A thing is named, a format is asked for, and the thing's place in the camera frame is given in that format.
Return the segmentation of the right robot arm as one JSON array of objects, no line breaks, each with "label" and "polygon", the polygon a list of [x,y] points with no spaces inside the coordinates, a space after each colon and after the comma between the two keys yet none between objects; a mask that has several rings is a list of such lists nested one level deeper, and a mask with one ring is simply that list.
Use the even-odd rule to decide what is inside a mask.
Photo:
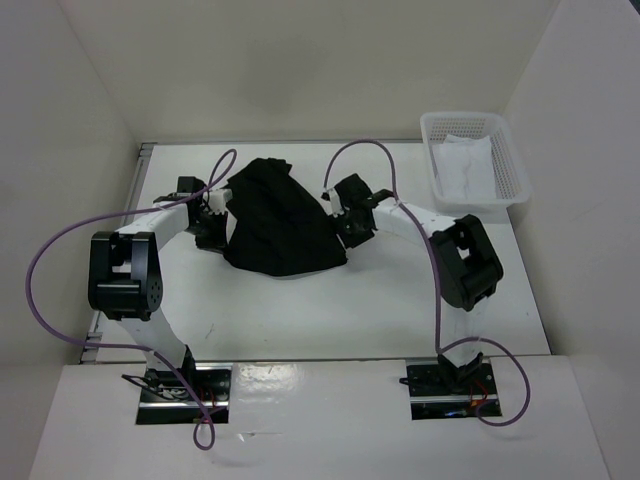
[{"label": "right robot arm", "polygon": [[347,248],[384,231],[427,250],[435,282],[435,349],[438,381],[459,393],[479,372],[481,341],[489,298],[504,276],[503,266],[482,222],[409,205],[392,191],[372,192],[352,174],[322,193],[330,220]]}]

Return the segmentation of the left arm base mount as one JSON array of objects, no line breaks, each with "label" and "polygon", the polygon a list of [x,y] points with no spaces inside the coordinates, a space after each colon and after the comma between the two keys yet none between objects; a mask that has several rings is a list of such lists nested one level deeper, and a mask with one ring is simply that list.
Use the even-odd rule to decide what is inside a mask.
[{"label": "left arm base mount", "polygon": [[[137,425],[195,424],[204,418],[194,397],[171,372],[147,370],[143,375],[122,374],[121,378],[140,391]],[[232,365],[197,363],[188,379],[213,423],[227,424]]]}]

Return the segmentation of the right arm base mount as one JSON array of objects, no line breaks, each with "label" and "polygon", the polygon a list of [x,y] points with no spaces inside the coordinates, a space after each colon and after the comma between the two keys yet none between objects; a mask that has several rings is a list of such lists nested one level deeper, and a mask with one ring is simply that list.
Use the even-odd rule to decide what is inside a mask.
[{"label": "right arm base mount", "polygon": [[477,408],[483,417],[502,415],[489,363],[455,387],[445,384],[435,363],[408,364],[399,383],[408,389],[414,421],[473,418]]}]

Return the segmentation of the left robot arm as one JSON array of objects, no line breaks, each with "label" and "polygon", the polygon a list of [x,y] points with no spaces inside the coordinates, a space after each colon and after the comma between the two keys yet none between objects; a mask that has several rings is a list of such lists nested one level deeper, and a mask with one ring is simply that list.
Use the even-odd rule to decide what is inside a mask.
[{"label": "left robot arm", "polygon": [[162,311],[164,285],[160,250],[187,232],[196,247],[222,252],[227,242],[229,188],[210,191],[193,176],[182,176],[176,191],[116,231],[91,238],[90,306],[121,325],[145,355],[150,382],[180,400],[198,390],[199,375],[189,347],[173,332]]}]

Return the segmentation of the black pleated skirt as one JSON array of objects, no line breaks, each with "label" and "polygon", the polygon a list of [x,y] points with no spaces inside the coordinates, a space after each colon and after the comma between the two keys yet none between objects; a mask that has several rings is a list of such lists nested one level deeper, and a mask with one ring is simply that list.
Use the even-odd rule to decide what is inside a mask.
[{"label": "black pleated skirt", "polygon": [[283,159],[257,158],[229,178],[236,225],[223,256],[233,267],[286,277],[347,263],[325,210],[291,169]]}]

